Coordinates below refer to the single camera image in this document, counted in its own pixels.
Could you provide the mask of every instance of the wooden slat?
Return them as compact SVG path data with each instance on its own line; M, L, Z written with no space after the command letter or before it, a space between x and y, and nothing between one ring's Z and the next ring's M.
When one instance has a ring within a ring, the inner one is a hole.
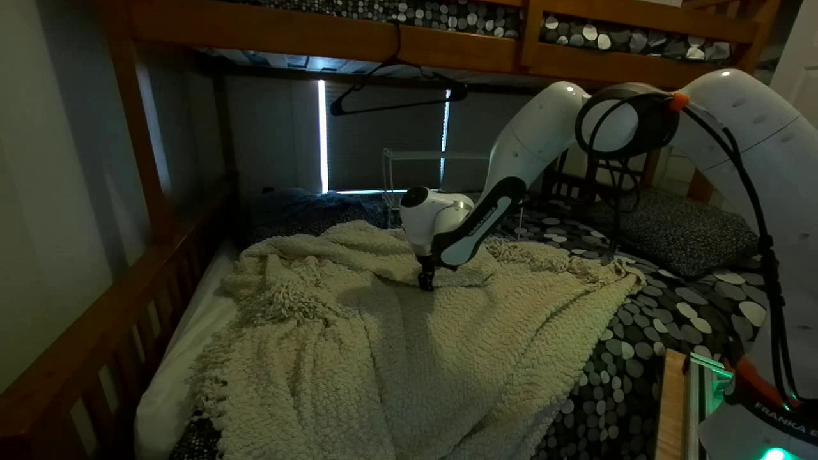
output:
M741 13L741 3L737 0L723 4L723 14L737 18L737 13Z
M211 97L215 97L215 114L217 114L219 142L221 142L221 165L225 165L225 173L238 175L234 137L233 137L233 116L230 116L225 73L211 76Z
M130 3L130 26L138 40L253 49L270 53L308 53L360 60L399 56L424 67L468 72L516 72L516 40L468 33L445 33L413 26L390 26L311 13L270 9L215 0Z
M712 184L704 179L704 173L700 173L697 169L695 169L695 173L693 173L693 179L690 179L690 184L688 184L688 200L690 202L711 202L712 200Z
M537 21L542 13L717 39L730 44L750 44L755 39L755 23L640 0L532 0L528 18Z
M132 323L144 315L147 302L176 263L176 254L196 243L202 233L210 235L221 226L225 206L234 200L234 180L225 180L202 196L203 205L184 219L171 246L147 246L144 254L139 254L132 269L127 269L15 382L1 390L1 460L82 458L82 444L69 424L69 412L82 392L95 386L95 378L100 378L100 371L106 367L115 354L121 361L121 380L144 382L147 375L142 371L127 367L130 363L138 363L138 357L132 357ZM120 405L121 417L118 432L124 435L121 438L130 438L130 419L139 386L132 386L130 405Z
M758 63L758 56L764 53L764 45L772 36L775 14L780 9L780 0L755 0L755 9L750 13L750 21L758 23L755 39L737 59L737 69L753 72Z
M192 277L192 290L193 290L193 289L196 289L196 281L198 281L198 275L202 275L196 251L188 251L188 252L187 252L187 257L184 257L184 271L187 271L187 275Z
M525 4L525 0L475 0L475 3L506 4L506 8L523 8Z
M640 169L640 188L649 188L656 175L662 151L649 151Z
M171 277L165 277L162 289L153 295L160 338L169 335L169 330L171 330L176 302L180 302L180 295L171 293Z
M737 3L741 0L685 0L681 8L708 9L708 8L737 4Z
M690 79L717 69L714 63L681 63L639 53L598 53L557 44L525 45L528 73L576 82L649 82L676 90Z
M91 419L97 446L101 450L101 458L112 458L115 446L120 444L118 435L118 419L112 409L106 405L105 387L100 378L95 378L83 392L82 392L87 417Z
M69 412L50 413L36 424L33 436L1 436L1 460L83 460L82 438L73 430Z
M203 261L202 251L193 247L193 251L188 252L188 261L192 261L193 275L202 277L202 272L203 272L203 269L207 269L207 261Z
M156 330L156 349L157 349L157 354L160 354L160 349L165 349L171 335L173 335L173 330L171 326L160 326L160 318L157 318L157 330Z
M124 339L120 352L115 354L115 382L121 395L121 409L130 413L147 382L142 363L138 361L132 339Z
M180 286L179 271L171 272L162 293L165 293L162 302L169 302L171 311L176 309L176 303L184 302L184 286Z
M101 26L106 36L110 59L115 67L120 99L130 129L130 146L139 175L139 188L147 205L150 217L150 238L153 243L169 243L176 233L176 217L171 210L171 202L162 196L157 169L156 169L156 152L153 152L153 137L147 128L147 110L144 110L144 69L139 67L138 51L130 40L127 30L127 13L124 0L97 0L101 9Z
M665 352L658 435L656 435L653 460L681 460L685 458L685 427L688 427L685 354L667 349Z
M157 364L157 332L153 332L147 311L138 315L134 332L144 352L144 367L156 371Z
M188 252L180 254L180 261L176 266L176 275L179 275L180 295L188 295L196 289L196 277L193 277L193 269L192 269Z

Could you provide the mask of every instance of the bedding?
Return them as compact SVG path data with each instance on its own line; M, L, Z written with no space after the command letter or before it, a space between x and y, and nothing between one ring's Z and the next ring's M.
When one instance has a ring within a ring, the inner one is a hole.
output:
M366 210L376 210L377 200L363 202ZM611 257L611 243L598 229L552 214L557 211L528 210L510 217L498 235L548 243L576 257ZM303 225L280 221L280 233L295 233ZM764 318L766 298L753 261L723 266L695 281L647 257L626 254L622 261L639 269L647 283L621 302L598 335L557 417L539 436L534 458L651 458L665 346L712 357L741 354ZM184 419L173 432L179 436L173 458L219 458L219 430L203 413L187 409L184 432Z
M635 286L621 263L491 238L418 290L400 233L270 238L225 275L240 317L192 395L225 458L528 458Z
M169 458L188 419L192 403L187 387L193 367L192 363L203 349L211 332L234 318L234 303L217 293L221 275L233 269L234 252L233 243L221 243L215 251L150 386L139 395L132 424L134 458Z
M621 211L619 229L608 202L582 210L579 219L606 235L616 233L622 251L685 277L743 261L758 247L758 238L737 214L667 192L644 192L634 210Z
M318 235L335 221L366 219L376 226L387 225L387 210L377 193L323 193L270 192L240 205L234 246L242 251L270 235Z

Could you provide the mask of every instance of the wooden bed frame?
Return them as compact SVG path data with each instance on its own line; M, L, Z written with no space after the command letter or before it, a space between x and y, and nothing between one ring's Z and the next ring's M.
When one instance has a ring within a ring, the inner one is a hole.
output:
M611 83L679 86L711 72L631 53L591 53L539 44L543 13L622 23L735 44L732 67L753 69L780 0L688 0L662 8L635 0L483 0L525 13L523 36L486 39L400 26L399 59L456 72L523 73ZM150 219L150 246L1 395L0 458L130 458L134 403L211 254L238 200L225 82L211 76L225 179L198 206L176 211L162 196L147 133L142 45L253 49L381 60L392 26L268 9L217 0L100 0L110 59Z

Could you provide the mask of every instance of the green light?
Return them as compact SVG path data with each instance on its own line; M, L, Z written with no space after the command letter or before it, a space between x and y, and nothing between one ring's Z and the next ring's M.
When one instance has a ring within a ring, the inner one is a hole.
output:
M760 453L758 460L798 460L790 450L781 450L781 446L769 446Z

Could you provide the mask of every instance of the wooden bed rail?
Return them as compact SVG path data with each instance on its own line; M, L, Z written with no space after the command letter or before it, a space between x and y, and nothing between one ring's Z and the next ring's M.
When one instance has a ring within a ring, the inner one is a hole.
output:
M225 238L234 180L150 246L1 395L0 458L132 458L132 413Z
M424 67L520 73L542 79L574 79L584 83L651 82L656 86L681 86L697 73L717 67L750 72L775 26L780 0L685 0L681 8L647 0L483 0L523 9L520 39L491 39L450 33L415 26L371 23L257 8L225 0L124 0L134 40L193 45L193 49L244 49L270 53L303 53L381 60L399 56ZM564 14L576 21L616 23L621 28L658 30L667 36L697 36L732 44L723 63L697 63L656 59L621 51L587 51L542 44L542 18Z

